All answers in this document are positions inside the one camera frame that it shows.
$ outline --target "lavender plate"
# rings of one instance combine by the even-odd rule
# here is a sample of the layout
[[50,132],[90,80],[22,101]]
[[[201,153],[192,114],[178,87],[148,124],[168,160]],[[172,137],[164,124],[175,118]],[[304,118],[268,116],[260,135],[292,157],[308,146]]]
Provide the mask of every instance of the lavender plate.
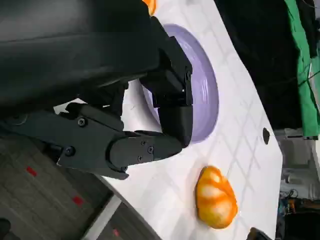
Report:
[[[193,95],[192,143],[205,140],[214,130],[219,111],[219,94],[216,77],[210,60],[197,39],[186,29],[165,24],[167,34],[174,36],[193,67],[191,87]],[[153,106],[152,94],[143,87],[143,93],[152,115],[160,124],[158,111]]]

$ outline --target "white table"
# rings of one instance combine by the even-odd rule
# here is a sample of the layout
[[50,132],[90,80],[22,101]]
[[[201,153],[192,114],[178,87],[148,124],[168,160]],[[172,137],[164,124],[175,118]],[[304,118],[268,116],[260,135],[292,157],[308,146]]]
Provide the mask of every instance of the white table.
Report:
[[[130,166],[130,177],[105,178],[163,240],[245,240],[251,227],[275,237],[282,153],[254,84],[238,57],[213,0],[158,0],[163,24],[185,27],[205,49],[216,74],[219,116],[204,142],[158,162]],[[160,131],[137,81],[125,94],[126,130]],[[268,145],[263,127],[271,132]],[[226,229],[197,220],[194,189],[206,165],[218,167],[235,192],[239,213]]]
[[318,180],[320,181],[320,142],[319,141],[315,141],[314,143],[314,147],[312,148],[312,156],[314,159],[316,173],[318,175]]

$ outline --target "yellow and orange fruit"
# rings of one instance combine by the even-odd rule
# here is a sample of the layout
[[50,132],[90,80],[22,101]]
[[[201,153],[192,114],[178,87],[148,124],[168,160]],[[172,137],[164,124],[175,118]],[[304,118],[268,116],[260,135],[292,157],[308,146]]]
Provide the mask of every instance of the yellow and orange fruit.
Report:
[[144,1],[148,5],[149,14],[150,16],[152,16],[156,11],[156,7],[157,7],[156,0],[142,0],[142,1]]
[[214,229],[228,227],[238,213],[229,181],[214,166],[202,170],[196,185],[196,206],[199,218]]

